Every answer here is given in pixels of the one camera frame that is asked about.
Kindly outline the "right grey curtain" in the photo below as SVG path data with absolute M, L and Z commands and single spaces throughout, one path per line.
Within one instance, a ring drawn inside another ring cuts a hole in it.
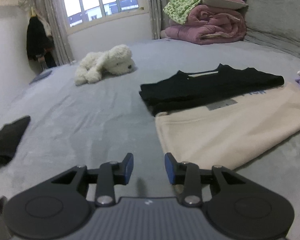
M 168 27 L 168 16 L 163 12 L 168 0 L 148 0 L 152 38 L 160 39 L 162 30 Z

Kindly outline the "beige bear raglan shirt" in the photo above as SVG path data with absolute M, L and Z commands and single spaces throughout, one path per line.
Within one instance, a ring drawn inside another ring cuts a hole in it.
M 164 153 L 234 169 L 300 131 L 300 89 L 255 68 L 177 72 L 139 92 Z

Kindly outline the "dark tablet on bed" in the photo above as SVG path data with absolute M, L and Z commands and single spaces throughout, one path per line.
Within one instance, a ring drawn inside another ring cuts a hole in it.
M 29 84 L 33 84 L 35 82 L 38 82 L 42 79 L 45 79 L 47 78 L 50 74 L 52 73 L 52 70 L 51 69 L 47 69 L 45 71 L 43 71 L 42 73 L 40 73 L 39 75 L 37 75 Z

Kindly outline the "folded black garment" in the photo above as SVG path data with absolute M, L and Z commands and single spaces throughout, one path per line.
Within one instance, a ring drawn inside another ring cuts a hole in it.
M 14 158 L 30 121 L 31 117 L 26 115 L 5 124 L 0 130 L 0 167 L 8 164 Z

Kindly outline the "grey padded headboard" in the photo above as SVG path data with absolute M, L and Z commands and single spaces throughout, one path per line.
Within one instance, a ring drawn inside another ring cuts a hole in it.
M 300 0 L 247 0 L 245 40 L 300 59 Z

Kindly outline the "green patterned blanket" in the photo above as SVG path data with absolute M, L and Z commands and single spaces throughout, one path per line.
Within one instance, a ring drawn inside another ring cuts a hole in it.
M 168 0 L 164 13 L 175 23 L 185 24 L 191 10 L 198 6 L 202 0 Z

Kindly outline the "grey curtain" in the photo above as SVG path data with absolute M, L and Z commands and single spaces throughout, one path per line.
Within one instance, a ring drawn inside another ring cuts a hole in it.
M 66 14 L 63 0 L 30 0 L 35 12 L 48 22 L 55 45 L 56 61 L 59 65 L 69 64 L 74 56 L 66 32 Z
M 160 39 L 162 30 L 168 27 L 168 16 L 163 12 L 168 0 L 148 0 L 152 38 Z

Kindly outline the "white plush dog toy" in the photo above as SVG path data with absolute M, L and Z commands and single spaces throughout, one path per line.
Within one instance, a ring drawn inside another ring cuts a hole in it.
M 97 83 L 103 73 L 118 76 L 131 73 L 134 68 L 131 49 L 121 44 L 107 51 L 87 53 L 75 71 L 74 82 L 76 86 Z

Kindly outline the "left grey curtain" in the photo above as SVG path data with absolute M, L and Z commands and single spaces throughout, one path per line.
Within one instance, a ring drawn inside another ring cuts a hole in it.
M 30 0 L 35 12 L 48 22 L 55 45 L 56 61 L 59 65 L 69 64 L 74 56 L 66 32 L 66 14 L 63 0 Z

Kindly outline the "pink rolled quilt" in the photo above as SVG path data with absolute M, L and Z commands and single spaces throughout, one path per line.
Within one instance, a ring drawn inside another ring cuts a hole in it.
M 185 24 L 170 21 L 167 37 L 198 45 L 231 43 L 242 40 L 247 29 L 240 12 L 231 9 L 198 5 L 188 15 Z

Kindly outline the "window with white frame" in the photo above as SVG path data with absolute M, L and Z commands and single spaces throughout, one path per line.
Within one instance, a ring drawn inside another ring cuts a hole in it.
M 146 0 L 62 0 L 67 34 L 125 17 L 146 14 Z

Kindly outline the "dark jacket on rack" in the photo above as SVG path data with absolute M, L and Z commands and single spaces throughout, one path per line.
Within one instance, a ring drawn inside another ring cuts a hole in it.
M 46 35 L 44 25 L 37 16 L 30 17 L 26 33 L 26 52 L 29 60 L 46 63 L 47 68 L 57 64 L 51 53 L 54 49 L 53 38 Z

